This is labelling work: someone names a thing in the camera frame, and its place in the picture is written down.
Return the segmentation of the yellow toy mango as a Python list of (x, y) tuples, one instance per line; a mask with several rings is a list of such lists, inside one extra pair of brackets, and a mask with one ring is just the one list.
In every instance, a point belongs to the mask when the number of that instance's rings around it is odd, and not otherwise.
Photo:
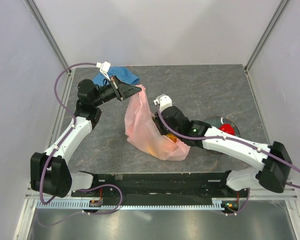
[(150, 155), (153, 155), (153, 156), (157, 155), (156, 149), (155, 149), (155, 148), (152, 148), (151, 146), (147, 146), (146, 151), (147, 151), (147, 153), (150, 154)]

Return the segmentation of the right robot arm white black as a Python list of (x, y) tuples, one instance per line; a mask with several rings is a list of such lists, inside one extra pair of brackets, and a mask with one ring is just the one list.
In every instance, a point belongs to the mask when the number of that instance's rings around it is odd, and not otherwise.
[(157, 110), (154, 119), (161, 135), (173, 134), (189, 147), (222, 153), (250, 166), (226, 171), (226, 180), (219, 184), (223, 196), (230, 197), (236, 191), (258, 186), (283, 193), (292, 161), (282, 143), (275, 141), (269, 145), (231, 135), (204, 121), (189, 120), (176, 106)]

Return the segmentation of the red toy bell pepper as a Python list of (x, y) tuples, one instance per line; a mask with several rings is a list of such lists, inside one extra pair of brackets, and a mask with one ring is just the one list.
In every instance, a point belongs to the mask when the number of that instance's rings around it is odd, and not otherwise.
[(233, 124), (224, 123), (218, 129), (221, 130), (222, 132), (227, 133), (227, 134), (230, 134), (230, 135), (233, 135), (233, 136), (235, 135), (235, 127), (234, 127)]

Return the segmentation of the toy pineapple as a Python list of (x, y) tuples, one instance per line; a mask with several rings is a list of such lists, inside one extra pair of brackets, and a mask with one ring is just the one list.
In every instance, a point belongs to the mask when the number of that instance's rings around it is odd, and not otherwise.
[(168, 133), (165, 135), (167, 138), (169, 138), (172, 142), (177, 143), (178, 142), (178, 138), (172, 134), (172, 133)]

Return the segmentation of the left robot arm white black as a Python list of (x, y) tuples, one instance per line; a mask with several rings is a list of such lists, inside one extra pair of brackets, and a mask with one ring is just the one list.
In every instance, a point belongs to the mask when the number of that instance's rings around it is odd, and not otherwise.
[(123, 101), (142, 90), (122, 82), (115, 75), (110, 77), (107, 85), (96, 86), (92, 80), (84, 79), (77, 88), (74, 118), (66, 130), (43, 153), (35, 152), (30, 158), (31, 189), (42, 194), (63, 198), (74, 187), (79, 187), (89, 197), (99, 193), (100, 185), (91, 174), (71, 174), (68, 168), (70, 158), (98, 124), (102, 114), (100, 105), (112, 99)]

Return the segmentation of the pink peach plastic bag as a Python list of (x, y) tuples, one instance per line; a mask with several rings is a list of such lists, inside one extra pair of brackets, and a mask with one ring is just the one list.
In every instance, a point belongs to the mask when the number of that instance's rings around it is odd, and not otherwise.
[(147, 146), (156, 149), (157, 155), (151, 155), (162, 161), (183, 161), (190, 147), (178, 139), (172, 142), (161, 135), (153, 121), (153, 113), (148, 103), (146, 88), (138, 84), (141, 92), (130, 97), (124, 116), (125, 135), (127, 141), (142, 152), (147, 152)]

